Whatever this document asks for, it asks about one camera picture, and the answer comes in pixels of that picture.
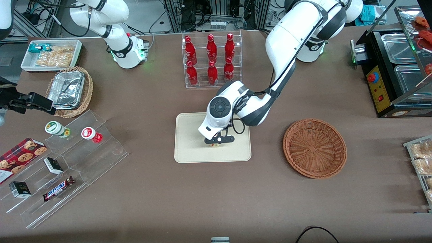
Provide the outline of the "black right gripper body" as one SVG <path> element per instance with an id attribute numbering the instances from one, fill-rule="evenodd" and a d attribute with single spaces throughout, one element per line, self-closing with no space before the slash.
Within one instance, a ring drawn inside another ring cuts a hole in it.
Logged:
<path id="1" fill-rule="evenodd" d="M 1 109 L 9 110 L 11 101 L 17 99 L 17 83 L 0 77 L 0 106 Z"/>

